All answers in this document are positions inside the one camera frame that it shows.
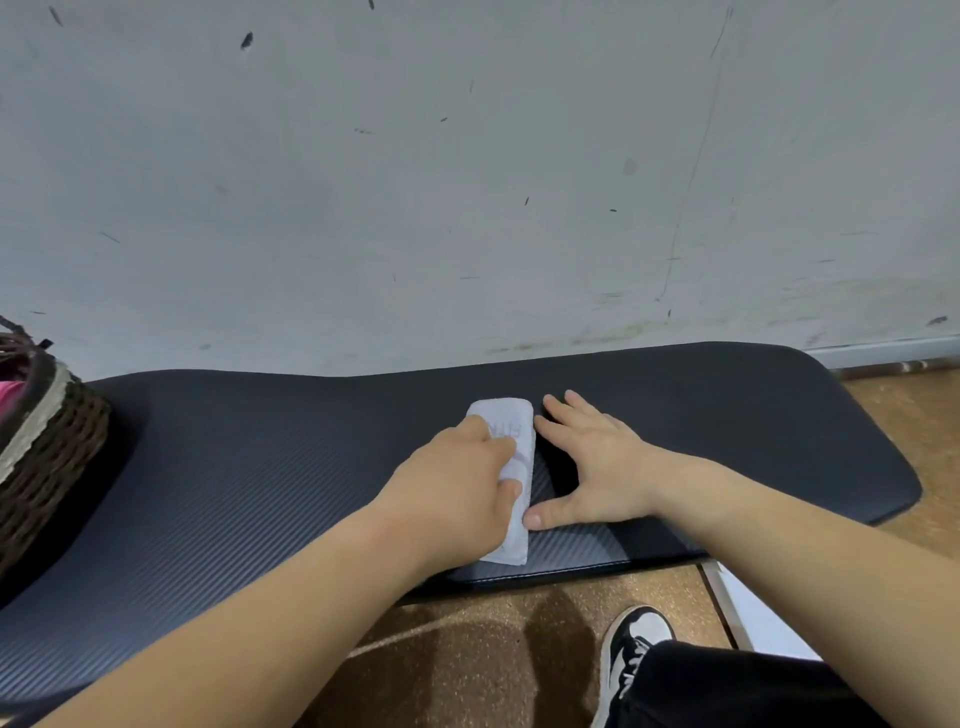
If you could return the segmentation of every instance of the pink object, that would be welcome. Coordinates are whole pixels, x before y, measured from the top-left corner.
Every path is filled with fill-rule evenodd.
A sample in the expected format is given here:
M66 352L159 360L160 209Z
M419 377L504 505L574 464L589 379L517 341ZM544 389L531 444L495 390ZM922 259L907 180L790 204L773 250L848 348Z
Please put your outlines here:
M20 396L21 389L23 389L22 381L0 381L0 417L7 414L7 411L13 407L13 403Z

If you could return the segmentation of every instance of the white wall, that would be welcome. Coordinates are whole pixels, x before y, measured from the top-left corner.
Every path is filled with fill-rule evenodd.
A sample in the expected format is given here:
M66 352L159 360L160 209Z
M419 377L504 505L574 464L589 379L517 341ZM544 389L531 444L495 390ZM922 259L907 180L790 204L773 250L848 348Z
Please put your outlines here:
M82 376L960 332L956 0L48 1L0 312Z

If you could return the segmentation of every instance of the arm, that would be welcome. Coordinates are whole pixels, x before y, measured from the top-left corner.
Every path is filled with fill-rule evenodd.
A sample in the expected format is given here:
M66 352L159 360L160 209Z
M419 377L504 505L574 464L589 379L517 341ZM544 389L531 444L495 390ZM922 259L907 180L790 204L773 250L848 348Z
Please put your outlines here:
M960 568L717 463L657 448L567 392L537 430L576 461L580 486L524 522L665 518L722 561L896 726L960 715Z
M515 449L476 416L441 432L370 505L39 725L293 725L397 599L502 543L519 483L497 476Z

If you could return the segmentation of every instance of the white towel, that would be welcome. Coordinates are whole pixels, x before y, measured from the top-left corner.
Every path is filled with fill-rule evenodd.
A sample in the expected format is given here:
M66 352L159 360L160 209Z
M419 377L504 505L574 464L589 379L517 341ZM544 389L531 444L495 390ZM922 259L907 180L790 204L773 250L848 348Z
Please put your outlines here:
M491 437L509 436L516 440L516 454L503 466L500 479L519 480L523 484L523 491L514 504L507 538L499 548L480 561L521 567L527 563L529 534L523 527L523 514L530 507L530 487L534 476L534 446L537 443L537 435L534 433L534 406L527 400L513 398L480 400L470 406L467 414L480 415L487 422Z

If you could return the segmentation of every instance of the hand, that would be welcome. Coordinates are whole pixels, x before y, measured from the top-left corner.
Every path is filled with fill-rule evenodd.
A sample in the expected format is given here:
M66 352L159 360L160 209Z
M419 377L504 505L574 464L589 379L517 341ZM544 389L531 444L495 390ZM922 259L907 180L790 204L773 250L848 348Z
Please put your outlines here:
M418 541L426 575L469 564L507 537L522 486L497 479L515 451L514 438L492 440L483 418L470 415L414 452L368 508Z
M577 464L579 487L569 496L531 506L531 530L585 522L616 522L655 513L659 489L679 485L707 461L643 442L637 434L572 390L566 402L543 398L557 422L538 415L534 426Z

